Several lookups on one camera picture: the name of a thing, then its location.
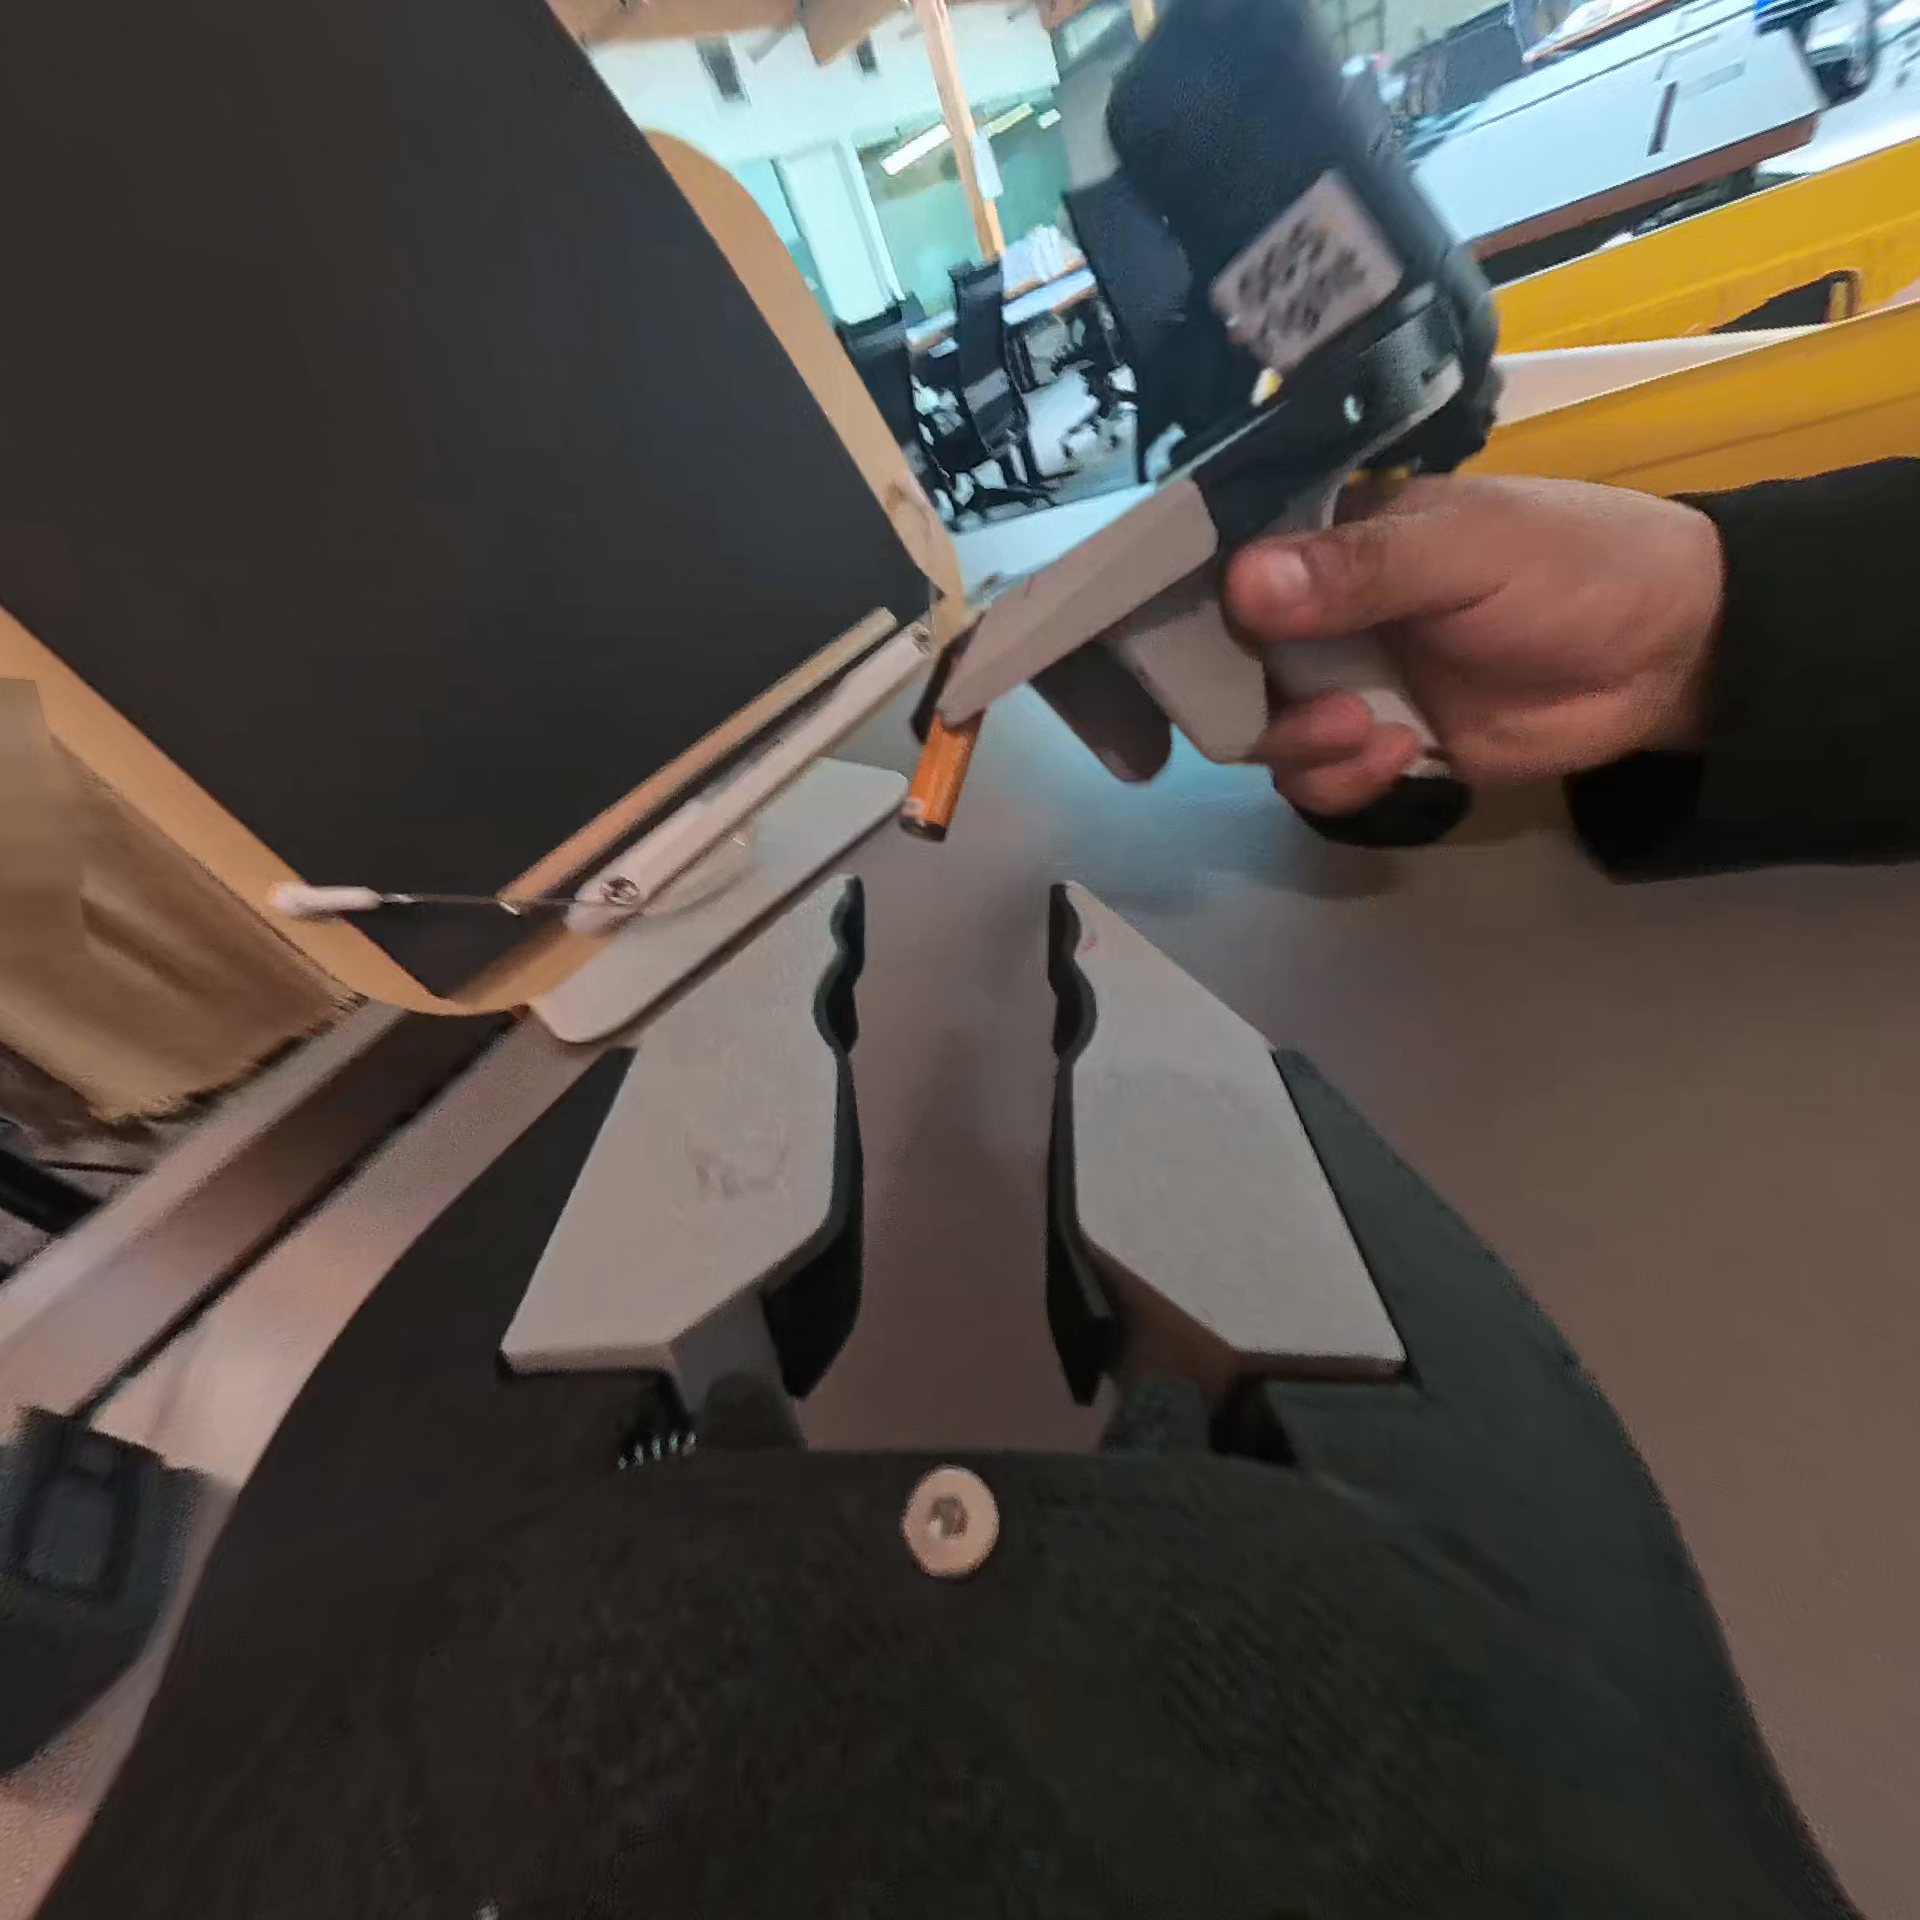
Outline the dark charging case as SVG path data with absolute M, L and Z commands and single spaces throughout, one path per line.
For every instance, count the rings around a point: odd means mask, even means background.
M 2 1772 L 37 1759 L 153 1638 L 201 1476 L 48 1408 L 2 1447 Z

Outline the black board on white stand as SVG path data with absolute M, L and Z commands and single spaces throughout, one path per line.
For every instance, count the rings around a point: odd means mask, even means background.
M 961 594 L 761 207 L 549 4 L 4 4 L 4 678 L 244 921 L 420 1015 Z

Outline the orange black battery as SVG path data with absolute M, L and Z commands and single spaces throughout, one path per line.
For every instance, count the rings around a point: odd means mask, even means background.
M 983 719 L 983 712 L 956 725 L 940 712 L 928 719 L 920 760 L 899 812 L 903 831 L 924 844 L 947 839 L 970 780 Z

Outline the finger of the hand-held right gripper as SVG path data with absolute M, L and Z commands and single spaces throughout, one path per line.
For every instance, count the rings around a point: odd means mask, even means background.
M 1266 725 L 1263 662 L 1219 602 L 1148 602 L 1031 688 L 1124 783 L 1159 777 L 1176 736 L 1209 760 L 1244 760 Z
M 1219 528 L 1194 479 L 1167 479 L 1055 561 L 1000 592 L 956 648 L 935 712 L 986 712 L 1217 558 Z

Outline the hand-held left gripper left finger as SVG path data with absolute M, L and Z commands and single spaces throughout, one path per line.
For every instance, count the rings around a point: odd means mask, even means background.
M 808 1396 L 860 1302 L 860 877 L 647 1017 L 501 1341 L 516 1376 L 763 1376 Z

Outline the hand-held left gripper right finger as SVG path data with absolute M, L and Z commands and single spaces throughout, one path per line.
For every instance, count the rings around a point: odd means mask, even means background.
M 1048 982 L 1045 1304 L 1072 1399 L 1404 1377 L 1271 1041 L 1075 880 L 1048 898 Z

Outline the black office chair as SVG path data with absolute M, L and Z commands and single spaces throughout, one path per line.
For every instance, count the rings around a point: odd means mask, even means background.
M 951 368 L 945 390 L 956 416 L 928 425 L 931 470 L 951 514 L 1049 510 L 1059 501 L 1031 438 L 1031 422 L 1007 343 L 1001 262 L 953 268 Z

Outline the person's right hand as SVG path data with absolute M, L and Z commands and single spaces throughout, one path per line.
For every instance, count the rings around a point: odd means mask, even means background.
M 1330 528 L 1244 546 L 1224 596 L 1273 664 L 1378 639 L 1453 780 L 1563 781 L 1612 857 L 1697 809 L 1723 552 L 1689 503 L 1563 477 L 1361 479 Z

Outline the beige fringed cloth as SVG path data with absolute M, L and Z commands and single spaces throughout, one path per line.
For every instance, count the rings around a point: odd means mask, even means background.
M 2 1041 L 96 1120 L 244 1084 L 354 1008 L 2 682 Z

